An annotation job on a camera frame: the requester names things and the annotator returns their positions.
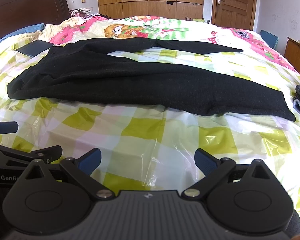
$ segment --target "yellow checkered sheet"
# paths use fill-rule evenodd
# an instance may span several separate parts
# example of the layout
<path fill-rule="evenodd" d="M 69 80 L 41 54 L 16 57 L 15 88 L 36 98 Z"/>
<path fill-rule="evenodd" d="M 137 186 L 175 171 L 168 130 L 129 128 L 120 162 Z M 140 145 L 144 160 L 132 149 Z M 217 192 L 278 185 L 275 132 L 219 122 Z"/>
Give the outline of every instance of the yellow checkered sheet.
<path fill-rule="evenodd" d="M 160 21 L 168 24 L 169 28 L 174 25 L 183 28 L 184 25 L 188 32 L 184 40 L 204 40 L 195 33 L 198 26 L 201 32 L 203 29 L 208 29 L 209 33 L 211 30 L 223 31 L 205 23 L 157 20 L 156 28 L 160 28 Z M 49 41 L 63 26 L 73 27 L 80 21 L 73 17 L 60 26 L 47 25 L 42 32 L 21 34 L 0 43 L 0 121 L 13 120 L 19 124 L 17 133 L 0 135 L 1 145 L 26 152 L 60 145 L 63 158 L 78 158 L 98 147 L 102 152 L 102 162 L 92 176 L 114 192 L 120 189 L 184 190 L 204 176 L 194 163 L 197 148 L 216 158 L 227 156 L 238 163 L 247 164 L 259 158 L 277 176 L 300 215 L 300 115 L 292 107 L 300 75 L 258 55 L 249 49 L 248 43 L 243 48 L 245 41 L 233 35 L 230 37 L 230 33 L 228 39 L 227 34 L 217 37 L 217 42 L 219 39 L 219 44 L 243 48 L 243 53 L 198 55 L 151 48 L 137 53 L 117 51 L 111 55 L 137 61 L 190 65 L 280 90 L 295 114 L 296 122 L 275 116 L 233 113 L 202 117 L 160 105 L 100 105 L 48 98 L 9 99 L 6 85 L 48 52 L 30 58 L 15 49 L 38 38 Z M 135 26 L 150 26 L 149 22 L 133 18 L 96 22 L 91 32 L 75 33 L 70 42 L 104 37 L 104 26 L 127 22 Z M 261 40 L 258 34 L 253 35 Z"/>

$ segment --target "black mounting clamp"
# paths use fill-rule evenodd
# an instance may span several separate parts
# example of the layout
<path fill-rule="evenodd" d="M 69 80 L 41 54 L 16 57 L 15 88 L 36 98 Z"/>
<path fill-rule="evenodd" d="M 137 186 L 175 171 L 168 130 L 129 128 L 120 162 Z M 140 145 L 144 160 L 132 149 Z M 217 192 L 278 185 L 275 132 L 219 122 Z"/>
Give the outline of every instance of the black mounting clamp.
<path fill-rule="evenodd" d="M 194 160 L 206 177 L 181 195 L 116 196 L 90 177 L 101 163 L 98 148 L 51 164 L 61 154 L 60 146 L 31 153 L 0 146 L 0 187 L 13 185 L 2 207 L 15 228 L 7 240 L 290 239 L 292 200 L 262 160 L 236 164 L 198 149 Z"/>

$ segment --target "cartoon print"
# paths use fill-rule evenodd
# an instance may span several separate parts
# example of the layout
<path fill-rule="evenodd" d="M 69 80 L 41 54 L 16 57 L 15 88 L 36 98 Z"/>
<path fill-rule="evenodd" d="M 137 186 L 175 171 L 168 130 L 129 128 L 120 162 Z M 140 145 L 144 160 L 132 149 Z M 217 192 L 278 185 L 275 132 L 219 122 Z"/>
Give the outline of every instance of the cartoon print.
<path fill-rule="evenodd" d="M 85 23 L 81 24 L 81 25 L 75 25 L 75 26 L 72 26 L 72 27 L 70 27 L 68 25 L 68 26 L 64 27 L 61 32 L 58 32 L 57 34 L 55 34 L 49 40 L 49 42 L 51 42 L 55 45 L 70 42 L 72 40 L 72 37 L 73 37 L 75 32 L 85 33 L 89 30 L 89 28 L 95 22 L 103 21 L 103 20 L 106 20 L 106 18 L 103 18 L 101 16 L 94 16 L 94 17 L 90 18 L 89 20 L 87 20 Z"/>
<path fill-rule="evenodd" d="M 211 41 L 213 44 L 218 44 L 217 41 L 216 41 L 217 33 L 218 32 L 215 32 L 215 31 L 211 32 L 211 34 L 213 35 L 213 37 L 212 38 L 208 38 L 207 40 Z"/>
<path fill-rule="evenodd" d="M 160 38 L 164 38 L 165 36 L 167 36 L 168 35 L 168 33 L 167 32 L 158 32 L 158 33 L 155 33 L 154 34 L 154 36 L 153 36 L 153 38 L 158 38 L 158 37 L 160 37 Z"/>
<path fill-rule="evenodd" d="M 216 37 L 208 38 L 208 41 L 211 41 L 213 44 L 217 44 Z"/>
<path fill-rule="evenodd" d="M 160 19 L 160 17 L 157 16 L 134 16 L 131 17 L 130 22 L 133 22 L 134 20 L 136 21 L 143 21 L 143 22 L 148 22 L 148 21 L 152 21 L 152 20 L 156 20 L 156 19 Z"/>
<path fill-rule="evenodd" d="M 147 38 L 147 33 L 142 33 L 141 31 L 145 30 L 142 26 L 131 26 L 124 24 L 112 24 L 104 29 L 105 36 L 107 38 L 119 38 L 119 39 L 128 39 L 135 37 Z"/>
<path fill-rule="evenodd" d="M 295 69 L 291 67 L 277 52 L 272 51 L 272 49 L 267 47 L 262 41 L 258 40 L 252 33 L 247 33 L 245 30 L 241 30 L 241 29 L 233 29 L 233 28 L 223 28 L 223 29 L 229 29 L 234 34 L 234 36 L 249 42 L 251 49 L 254 52 L 265 57 L 267 60 L 295 71 Z"/>
<path fill-rule="evenodd" d="M 176 30 L 173 30 L 173 29 L 168 29 L 168 30 L 162 29 L 162 31 L 163 31 L 163 32 L 175 32 Z"/>

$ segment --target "wooden headboard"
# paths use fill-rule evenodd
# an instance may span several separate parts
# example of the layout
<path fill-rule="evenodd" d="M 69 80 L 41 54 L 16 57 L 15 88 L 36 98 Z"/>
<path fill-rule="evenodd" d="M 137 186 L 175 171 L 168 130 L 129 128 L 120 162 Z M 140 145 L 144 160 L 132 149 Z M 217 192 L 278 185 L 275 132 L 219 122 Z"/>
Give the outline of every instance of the wooden headboard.
<path fill-rule="evenodd" d="M 68 19 L 66 0 L 0 0 L 0 39 L 33 24 L 60 24 Z"/>

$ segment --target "logo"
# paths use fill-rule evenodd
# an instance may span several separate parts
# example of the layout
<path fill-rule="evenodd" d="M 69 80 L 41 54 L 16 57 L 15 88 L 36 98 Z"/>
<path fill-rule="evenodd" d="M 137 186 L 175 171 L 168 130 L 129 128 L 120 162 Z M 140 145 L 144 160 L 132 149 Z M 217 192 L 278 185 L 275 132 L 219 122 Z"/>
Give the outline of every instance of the logo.
<path fill-rule="evenodd" d="M 17 181 L 17 179 L 19 179 L 19 177 L 17 177 L 17 176 L 4 176 L 4 175 L 2 175 L 1 176 L 1 179 L 2 180 L 12 180 L 12 181 Z"/>
<path fill-rule="evenodd" d="M 149 199 L 149 198 L 151 198 L 151 197 L 153 197 L 153 195 L 151 194 L 151 193 L 147 193 L 147 194 L 144 194 L 143 195 L 145 198 L 147 198 L 147 199 Z"/>

